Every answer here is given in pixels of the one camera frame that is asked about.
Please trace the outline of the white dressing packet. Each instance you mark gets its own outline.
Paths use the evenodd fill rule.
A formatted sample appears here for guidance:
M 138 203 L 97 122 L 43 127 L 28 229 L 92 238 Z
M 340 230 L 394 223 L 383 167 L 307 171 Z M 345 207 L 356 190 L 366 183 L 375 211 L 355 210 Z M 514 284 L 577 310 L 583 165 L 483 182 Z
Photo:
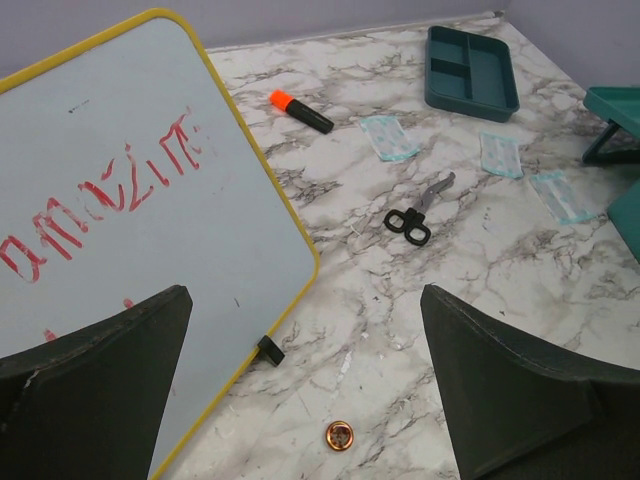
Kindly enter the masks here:
M 419 144 L 409 137 L 395 116 L 362 118 L 359 126 L 384 162 L 404 161 L 420 151 Z

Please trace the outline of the black handled scissors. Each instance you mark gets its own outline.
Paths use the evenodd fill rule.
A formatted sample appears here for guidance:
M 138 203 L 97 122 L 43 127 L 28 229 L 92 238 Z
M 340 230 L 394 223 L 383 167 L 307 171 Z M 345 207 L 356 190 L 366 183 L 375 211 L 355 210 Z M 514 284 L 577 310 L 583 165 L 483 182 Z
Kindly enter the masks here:
M 455 178 L 451 172 L 443 180 L 428 186 L 419 199 L 404 211 L 389 210 L 383 220 L 384 226 L 391 232 L 402 234 L 411 245 L 426 245 L 431 238 L 431 230 L 425 224 L 425 213 L 436 196 L 453 185 Z

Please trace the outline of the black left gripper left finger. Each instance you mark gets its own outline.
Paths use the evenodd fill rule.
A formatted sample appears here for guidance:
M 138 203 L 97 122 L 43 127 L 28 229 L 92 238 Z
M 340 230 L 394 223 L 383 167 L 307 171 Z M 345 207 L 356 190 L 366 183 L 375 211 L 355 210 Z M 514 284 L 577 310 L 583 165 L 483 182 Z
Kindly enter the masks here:
M 174 285 L 2 358 L 2 478 L 147 478 L 192 307 Z

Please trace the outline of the yellow framed whiteboard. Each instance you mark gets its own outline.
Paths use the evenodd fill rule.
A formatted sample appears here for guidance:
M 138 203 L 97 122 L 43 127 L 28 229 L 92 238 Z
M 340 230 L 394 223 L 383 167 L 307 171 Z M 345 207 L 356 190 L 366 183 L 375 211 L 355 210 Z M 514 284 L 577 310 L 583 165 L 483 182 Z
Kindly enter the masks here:
M 1 82 L 1 352 L 185 286 L 160 477 L 317 277 L 194 29 L 142 12 Z

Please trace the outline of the blue divided tray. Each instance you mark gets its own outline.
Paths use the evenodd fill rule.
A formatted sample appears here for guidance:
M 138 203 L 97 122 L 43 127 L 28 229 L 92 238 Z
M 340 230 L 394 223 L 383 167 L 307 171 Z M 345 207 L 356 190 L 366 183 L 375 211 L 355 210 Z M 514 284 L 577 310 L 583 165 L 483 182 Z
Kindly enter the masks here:
M 508 45 L 488 36 L 430 27 L 424 98 L 436 109 L 507 122 L 520 108 Z

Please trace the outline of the orange black highlighter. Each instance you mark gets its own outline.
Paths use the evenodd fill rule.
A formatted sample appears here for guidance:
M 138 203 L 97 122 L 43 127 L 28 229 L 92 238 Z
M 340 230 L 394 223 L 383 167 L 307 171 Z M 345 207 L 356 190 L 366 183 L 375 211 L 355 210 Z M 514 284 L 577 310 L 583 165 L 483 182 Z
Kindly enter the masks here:
M 334 128 L 331 120 L 282 90 L 273 91 L 269 99 L 276 108 L 322 134 Z

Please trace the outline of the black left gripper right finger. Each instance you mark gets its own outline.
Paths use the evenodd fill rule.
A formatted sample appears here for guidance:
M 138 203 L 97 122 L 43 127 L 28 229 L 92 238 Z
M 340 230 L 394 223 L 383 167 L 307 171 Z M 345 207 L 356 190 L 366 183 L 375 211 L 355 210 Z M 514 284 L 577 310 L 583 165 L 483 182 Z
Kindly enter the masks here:
M 421 312 L 461 478 L 638 478 L 638 371 L 553 345 L 436 285 Z

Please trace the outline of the small clear teal packet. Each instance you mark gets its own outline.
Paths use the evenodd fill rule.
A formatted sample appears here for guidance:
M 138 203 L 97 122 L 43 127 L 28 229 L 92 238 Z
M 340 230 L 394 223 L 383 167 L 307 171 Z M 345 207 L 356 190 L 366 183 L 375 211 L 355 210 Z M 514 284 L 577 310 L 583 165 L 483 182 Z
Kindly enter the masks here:
M 511 179 L 524 176 L 517 141 L 487 132 L 481 132 L 479 140 L 480 164 L 484 171 Z

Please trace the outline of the copper coin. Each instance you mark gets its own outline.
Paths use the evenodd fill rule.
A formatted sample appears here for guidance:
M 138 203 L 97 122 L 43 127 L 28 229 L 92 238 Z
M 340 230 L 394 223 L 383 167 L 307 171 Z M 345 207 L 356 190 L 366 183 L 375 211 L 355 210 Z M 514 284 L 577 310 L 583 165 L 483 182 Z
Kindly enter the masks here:
M 353 445 L 354 438 L 353 428 L 342 420 L 331 422 L 325 431 L 326 444 L 335 452 L 348 450 Z

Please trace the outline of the black whiteboard clip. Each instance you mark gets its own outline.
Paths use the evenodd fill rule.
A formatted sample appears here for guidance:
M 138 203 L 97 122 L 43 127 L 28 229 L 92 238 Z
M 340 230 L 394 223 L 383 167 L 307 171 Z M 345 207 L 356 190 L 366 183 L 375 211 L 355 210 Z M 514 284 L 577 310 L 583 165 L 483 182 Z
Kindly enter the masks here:
M 264 335 L 257 344 L 258 356 L 268 361 L 274 367 L 279 366 L 285 358 L 284 352 L 271 339 L 270 336 Z

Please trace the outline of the teal medicine box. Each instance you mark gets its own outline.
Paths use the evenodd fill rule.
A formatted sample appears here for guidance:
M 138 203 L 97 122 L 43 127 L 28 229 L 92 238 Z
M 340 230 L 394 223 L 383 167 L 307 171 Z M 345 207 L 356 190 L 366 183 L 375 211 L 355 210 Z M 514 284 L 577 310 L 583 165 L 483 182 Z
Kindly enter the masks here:
M 596 86 L 588 89 L 584 106 L 607 123 L 582 156 L 586 165 L 639 164 L 639 88 Z M 634 141 L 633 147 L 618 146 L 604 151 L 605 146 L 620 132 Z M 639 261 L 639 181 L 616 198 L 606 210 L 617 232 Z

